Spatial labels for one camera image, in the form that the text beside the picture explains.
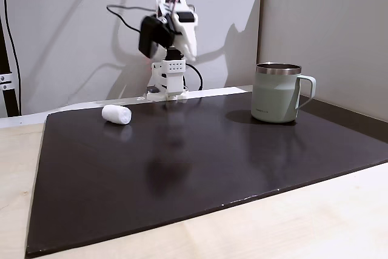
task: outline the dark brown surface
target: dark brown surface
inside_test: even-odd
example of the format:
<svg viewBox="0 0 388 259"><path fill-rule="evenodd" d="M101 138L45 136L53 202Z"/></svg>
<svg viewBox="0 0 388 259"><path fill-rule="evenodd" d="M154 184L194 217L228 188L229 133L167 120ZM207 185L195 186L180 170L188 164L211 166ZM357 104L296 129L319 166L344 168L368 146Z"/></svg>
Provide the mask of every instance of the dark brown surface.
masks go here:
<svg viewBox="0 0 388 259"><path fill-rule="evenodd" d="M49 115L27 256L141 232L388 159L384 122L313 101L306 110L323 118L300 111L294 123L267 124L250 116L250 97L137 104L129 106L127 126L105 122L101 109Z"/></svg>

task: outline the stainless steel rim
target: stainless steel rim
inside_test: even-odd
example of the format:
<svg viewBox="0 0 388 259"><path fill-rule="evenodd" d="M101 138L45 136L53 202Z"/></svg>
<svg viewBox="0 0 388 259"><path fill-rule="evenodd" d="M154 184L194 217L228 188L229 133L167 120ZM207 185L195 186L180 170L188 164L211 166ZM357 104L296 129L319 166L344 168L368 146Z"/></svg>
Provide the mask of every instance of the stainless steel rim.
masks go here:
<svg viewBox="0 0 388 259"><path fill-rule="evenodd" d="M302 67L298 65L267 62L257 64L256 72L271 75L296 75L302 72Z"/></svg>

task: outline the insulated mug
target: insulated mug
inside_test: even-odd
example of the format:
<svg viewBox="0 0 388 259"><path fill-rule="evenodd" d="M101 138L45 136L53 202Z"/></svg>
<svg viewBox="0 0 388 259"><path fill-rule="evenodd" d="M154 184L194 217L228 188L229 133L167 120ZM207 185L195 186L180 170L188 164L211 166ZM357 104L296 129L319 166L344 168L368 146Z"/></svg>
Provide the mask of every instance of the insulated mug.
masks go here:
<svg viewBox="0 0 388 259"><path fill-rule="evenodd" d="M286 123L296 119L298 109L315 96L316 81L301 75L302 67L290 64L263 63L256 65L252 92L252 116L270 123ZM299 105L300 79L311 83L310 97Z"/></svg>

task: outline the table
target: table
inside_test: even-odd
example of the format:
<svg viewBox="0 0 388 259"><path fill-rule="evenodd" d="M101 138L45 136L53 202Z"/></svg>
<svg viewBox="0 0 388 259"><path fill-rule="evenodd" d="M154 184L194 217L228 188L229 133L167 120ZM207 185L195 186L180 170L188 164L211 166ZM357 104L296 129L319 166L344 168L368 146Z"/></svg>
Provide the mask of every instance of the table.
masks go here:
<svg viewBox="0 0 388 259"><path fill-rule="evenodd" d="M189 98L250 90L204 90L190 92ZM137 101L147 102L120 99L70 109ZM0 258L24 258L42 122L47 114L0 122ZM20 123L29 125L16 126ZM382 164L44 258L387 258L387 175L388 164Z"/></svg>

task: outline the mug handle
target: mug handle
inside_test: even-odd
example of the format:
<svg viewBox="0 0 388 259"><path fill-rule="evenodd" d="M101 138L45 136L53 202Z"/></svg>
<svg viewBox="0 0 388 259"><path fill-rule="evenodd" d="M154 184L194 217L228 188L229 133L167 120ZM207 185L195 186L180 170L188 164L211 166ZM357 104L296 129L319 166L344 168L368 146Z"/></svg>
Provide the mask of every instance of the mug handle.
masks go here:
<svg viewBox="0 0 388 259"><path fill-rule="evenodd" d="M309 97L309 100L307 100L304 104L302 104L301 106L298 106L296 109L300 109L302 106L305 106L307 103L309 103L315 96L315 87L316 87L316 80L314 77L311 77L311 76L305 76L305 75L299 75L298 76L298 79L305 79L305 80L309 80L310 83L311 83L311 88L310 88L310 97Z"/></svg>

